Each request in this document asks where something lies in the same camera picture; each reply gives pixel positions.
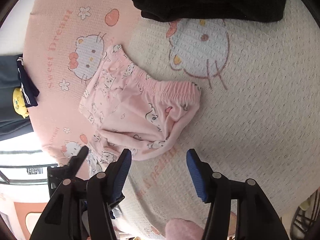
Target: metal screw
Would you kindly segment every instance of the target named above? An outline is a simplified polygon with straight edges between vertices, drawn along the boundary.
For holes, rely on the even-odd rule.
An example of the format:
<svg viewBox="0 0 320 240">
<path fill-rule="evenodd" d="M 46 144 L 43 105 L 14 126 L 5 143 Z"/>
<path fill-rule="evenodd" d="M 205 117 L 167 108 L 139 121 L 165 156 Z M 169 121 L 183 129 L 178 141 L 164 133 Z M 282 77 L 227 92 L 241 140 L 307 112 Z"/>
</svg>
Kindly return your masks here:
<svg viewBox="0 0 320 240">
<path fill-rule="evenodd" d="M 99 172 L 98 174 L 97 174 L 97 178 L 98 179 L 102 179 L 102 178 L 104 178 L 106 176 L 106 174 L 104 173 L 104 172 Z"/>
<path fill-rule="evenodd" d="M 256 185 L 256 182 L 255 182 L 253 179 L 248 179 L 248 180 L 247 180 L 247 183 L 248 183 L 249 185 L 251 185 L 251 186 Z"/>
<path fill-rule="evenodd" d="M 65 179 L 64 181 L 63 181 L 63 185 L 69 185 L 71 183 L 71 179 Z"/>
<path fill-rule="evenodd" d="M 221 178 L 221 173 L 219 173 L 219 172 L 214 172 L 214 173 L 212 173 L 212 176 L 213 176 L 215 179 L 220 179 L 220 178 Z"/>
</svg>

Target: yellow plush toy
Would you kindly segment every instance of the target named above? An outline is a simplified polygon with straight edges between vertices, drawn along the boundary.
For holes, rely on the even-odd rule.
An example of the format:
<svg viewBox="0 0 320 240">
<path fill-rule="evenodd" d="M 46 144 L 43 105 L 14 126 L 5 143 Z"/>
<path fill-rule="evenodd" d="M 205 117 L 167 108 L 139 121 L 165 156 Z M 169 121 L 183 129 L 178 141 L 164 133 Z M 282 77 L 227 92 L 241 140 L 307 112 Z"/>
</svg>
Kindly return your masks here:
<svg viewBox="0 0 320 240">
<path fill-rule="evenodd" d="M 26 104 L 24 103 L 21 88 L 15 88 L 13 91 L 13 107 L 18 114 L 23 116 L 23 118 L 29 116 Z"/>
</svg>

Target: pink plush item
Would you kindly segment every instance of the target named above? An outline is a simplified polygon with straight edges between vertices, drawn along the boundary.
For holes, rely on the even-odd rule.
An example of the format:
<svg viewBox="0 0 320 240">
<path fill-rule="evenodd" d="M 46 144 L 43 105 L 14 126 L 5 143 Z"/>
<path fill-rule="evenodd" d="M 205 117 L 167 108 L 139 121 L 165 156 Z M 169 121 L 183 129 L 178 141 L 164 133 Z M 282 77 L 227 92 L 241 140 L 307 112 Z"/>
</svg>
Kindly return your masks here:
<svg viewBox="0 0 320 240">
<path fill-rule="evenodd" d="M 204 230 L 184 219 L 171 219 L 165 226 L 166 240 L 201 240 Z"/>
</svg>

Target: pink panties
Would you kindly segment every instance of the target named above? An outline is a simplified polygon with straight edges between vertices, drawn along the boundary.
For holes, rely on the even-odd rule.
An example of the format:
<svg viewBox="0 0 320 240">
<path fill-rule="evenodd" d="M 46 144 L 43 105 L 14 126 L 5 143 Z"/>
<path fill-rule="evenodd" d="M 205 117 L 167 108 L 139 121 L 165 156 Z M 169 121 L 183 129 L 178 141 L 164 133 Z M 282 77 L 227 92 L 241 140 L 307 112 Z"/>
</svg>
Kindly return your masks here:
<svg viewBox="0 0 320 240">
<path fill-rule="evenodd" d="M 88 146 L 105 164 L 124 148 L 133 160 L 163 154 L 199 109 L 200 94 L 192 82 L 154 80 L 121 45 L 109 47 L 79 106 L 96 129 Z"/>
</svg>

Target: dark blue cloth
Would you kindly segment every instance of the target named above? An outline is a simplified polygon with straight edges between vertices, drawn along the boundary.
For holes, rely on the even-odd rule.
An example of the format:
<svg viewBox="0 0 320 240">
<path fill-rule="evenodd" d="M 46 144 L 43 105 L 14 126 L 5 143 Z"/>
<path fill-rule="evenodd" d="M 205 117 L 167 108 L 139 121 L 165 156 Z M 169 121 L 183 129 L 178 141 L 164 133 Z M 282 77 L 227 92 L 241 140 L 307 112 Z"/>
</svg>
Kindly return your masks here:
<svg viewBox="0 0 320 240">
<path fill-rule="evenodd" d="M 36 97 L 39 95 L 39 90 L 24 69 L 22 54 L 17 58 L 17 67 L 19 72 L 19 80 L 21 81 L 21 92 L 26 107 L 37 106 L 38 103 L 36 101 Z"/>
<path fill-rule="evenodd" d="M 13 107 L 13 90 L 20 87 L 16 56 L 0 56 L 0 141 L 33 132 L 29 117 L 17 114 Z"/>
</svg>

